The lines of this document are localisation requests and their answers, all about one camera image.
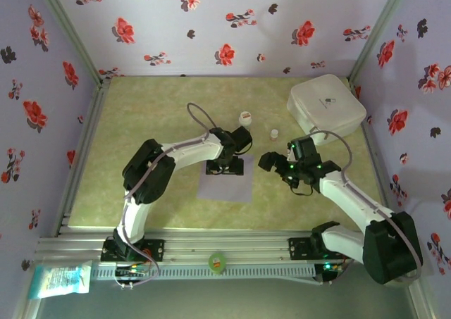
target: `green tabletop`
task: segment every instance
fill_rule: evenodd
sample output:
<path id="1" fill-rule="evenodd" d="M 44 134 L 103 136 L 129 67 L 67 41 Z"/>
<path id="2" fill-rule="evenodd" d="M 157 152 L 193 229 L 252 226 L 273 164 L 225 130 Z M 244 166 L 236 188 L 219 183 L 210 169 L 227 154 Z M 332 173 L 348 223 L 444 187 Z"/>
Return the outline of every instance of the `green tabletop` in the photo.
<path id="1" fill-rule="evenodd" d="M 71 227 L 114 227 L 123 210 L 122 170 L 141 144 L 181 142 L 204 131 L 187 114 L 186 103 L 204 108 L 219 127 L 233 131 L 241 111 L 252 114 L 254 145 L 252 203 L 197 199 L 201 163 L 177 171 L 146 221 L 155 228 L 310 230 L 335 220 L 357 226 L 338 206 L 314 192 L 295 196 L 277 174 L 258 168 L 267 151 L 286 153 L 291 139 L 305 135 L 286 108 L 290 89 L 307 78 L 116 77 L 101 112 L 80 188 L 69 220 Z M 272 129 L 278 140 L 269 139 Z M 369 151 L 361 128 L 346 137 L 354 153 L 347 174 L 380 201 Z M 318 146 L 322 159 L 344 166 L 347 152 L 339 141 Z"/>

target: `green tape roll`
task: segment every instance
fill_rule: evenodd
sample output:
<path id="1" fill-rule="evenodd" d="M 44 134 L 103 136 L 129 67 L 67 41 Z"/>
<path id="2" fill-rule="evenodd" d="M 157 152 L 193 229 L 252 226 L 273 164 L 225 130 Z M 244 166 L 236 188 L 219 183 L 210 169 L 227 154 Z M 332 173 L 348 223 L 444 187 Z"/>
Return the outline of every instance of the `green tape roll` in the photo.
<path id="1" fill-rule="evenodd" d="M 210 271 L 220 275 L 226 268 L 226 258 L 223 254 L 212 254 L 209 258 Z"/>

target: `small bottle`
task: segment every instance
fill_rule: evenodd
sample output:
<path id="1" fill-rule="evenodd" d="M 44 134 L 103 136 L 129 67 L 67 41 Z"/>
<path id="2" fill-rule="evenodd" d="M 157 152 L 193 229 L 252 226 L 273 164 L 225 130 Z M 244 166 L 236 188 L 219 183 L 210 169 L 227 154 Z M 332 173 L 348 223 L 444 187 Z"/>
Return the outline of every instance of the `small bottle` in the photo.
<path id="1" fill-rule="evenodd" d="M 240 117 L 238 118 L 238 122 L 242 127 L 245 127 L 246 129 L 250 130 L 252 123 L 251 113 L 248 111 L 243 111 L 240 114 Z"/>
<path id="2" fill-rule="evenodd" d="M 269 139 L 271 141 L 276 141 L 278 135 L 279 135 L 279 131 L 277 129 L 272 129 L 271 134 L 269 135 Z"/>

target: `floral wallpaper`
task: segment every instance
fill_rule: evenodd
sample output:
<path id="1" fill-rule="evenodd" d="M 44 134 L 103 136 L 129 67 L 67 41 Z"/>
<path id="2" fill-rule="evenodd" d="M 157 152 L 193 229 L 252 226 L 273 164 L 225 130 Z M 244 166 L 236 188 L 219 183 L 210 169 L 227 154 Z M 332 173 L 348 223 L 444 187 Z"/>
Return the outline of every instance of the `floral wallpaper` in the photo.
<path id="1" fill-rule="evenodd" d="M 393 205 L 415 219 L 438 318 L 451 297 L 450 10 L 402 0 L 355 81 Z"/>
<path id="2" fill-rule="evenodd" d="M 52 236 L 94 82 L 42 0 L 0 0 L 0 317 Z"/>
<path id="3" fill-rule="evenodd" d="M 59 1 L 101 76 L 348 76 L 387 0 Z"/>

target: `lavender paper sheet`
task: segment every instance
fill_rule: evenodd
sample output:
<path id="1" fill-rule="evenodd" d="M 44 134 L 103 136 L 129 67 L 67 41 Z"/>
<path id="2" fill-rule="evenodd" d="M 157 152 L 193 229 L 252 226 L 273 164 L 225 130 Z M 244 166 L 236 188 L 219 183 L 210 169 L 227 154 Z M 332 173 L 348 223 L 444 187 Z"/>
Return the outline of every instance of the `lavender paper sheet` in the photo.
<path id="1" fill-rule="evenodd" d="M 251 203 L 254 157 L 253 155 L 242 155 L 240 158 L 244 161 L 243 176 L 205 175 L 206 162 L 203 162 L 197 198 Z"/>

